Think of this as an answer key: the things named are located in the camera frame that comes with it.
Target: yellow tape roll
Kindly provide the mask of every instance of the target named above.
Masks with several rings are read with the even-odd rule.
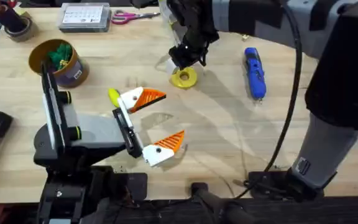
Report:
[[[178,88],[190,88],[197,83],[197,73],[191,67],[179,70],[171,76],[171,83]]]

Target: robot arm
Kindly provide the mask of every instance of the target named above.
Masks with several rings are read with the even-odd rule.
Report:
[[[334,177],[358,138],[358,0],[284,1],[298,24],[305,54],[319,59],[305,95],[310,125],[285,178],[297,200],[313,199]],[[218,31],[252,35],[293,47],[278,0],[168,0],[187,32],[169,51],[185,68],[205,65]]]

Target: blue tool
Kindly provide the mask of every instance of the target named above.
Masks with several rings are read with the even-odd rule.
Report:
[[[255,100],[262,101],[266,95],[265,72],[262,69],[262,61],[255,47],[246,48],[244,53],[246,55],[249,90]]]

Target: wooden tabletop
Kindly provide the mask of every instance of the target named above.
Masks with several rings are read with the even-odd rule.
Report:
[[[0,203],[38,202],[45,183],[43,167],[33,163],[33,138],[45,124],[40,77],[27,60],[31,50],[48,39],[65,39],[90,66],[88,79],[71,91],[78,113],[112,116],[108,88],[121,92],[138,86],[167,93],[167,98],[131,115],[145,145],[182,129],[185,140],[175,158],[149,167],[126,151],[101,164],[119,172],[145,172],[148,199],[188,197],[192,182],[206,182],[221,197],[243,191],[234,180],[263,169],[281,131],[293,80],[295,53],[284,46],[237,34],[220,34],[207,56],[207,66],[196,66],[196,86],[172,86],[164,61],[173,46],[161,17],[112,25],[108,33],[64,34],[57,29],[59,9],[28,9],[40,33],[15,43],[0,32],[0,111],[14,117],[0,143]],[[143,11],[153,12],[156,8]],[[257,47],[265,70],[267,96],[255,104],[246,91],[242,54]],[[304,94],[316,66],[305,57],[293,120],[276,165],[289,168],[300,150],[309,122]],[[326,195],[358,195],[358,142],[326,188]]]

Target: cable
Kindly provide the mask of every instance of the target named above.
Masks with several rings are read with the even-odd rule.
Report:
[[[293,85],[292,85],[292,92],[291,92],[291,98],[290,98],[290,105],[288,107],[287,117],[285,118],[284,126],[281,131],[280,137],[278,138],[276,148],[273,152],[272,158],[268,162],[266,168],[264,169],[264,173],[260,175],[260,177],[255,180],[253,183],[249,184],[248,186],[245,186],[246,189],[243,191],[243,193],[239,194],[235,197],[235,199],[239,199],[242,196],[244,196],[246,193],[248,193],[249,190],[253,189],[262,179],[263,176],[270,170],[270,168],[273,166],[278,153],[280,152],[281,146],[284,142],[285,135],[287,134],[288,128],[291,123],[293,110],[295,108],[295,102],[296,102],[296,96],[298,94],[299,89],[299,81],[301,77],[301,68],[302,68],[302,44],[301,44],[301,36],[299,33],[298,24],[296,23],[295,16],[292,13],[292,10],[287,6],[286,1],[284,0],[272,0],[280,4],[280,7],[283,8],[284,14],[288,18],[288,21],[290,23],[293,39],[294,39],[294,46],[295,46],[295,52],[296,52],[296,59],[295,59],[295,72],[293,77]]]

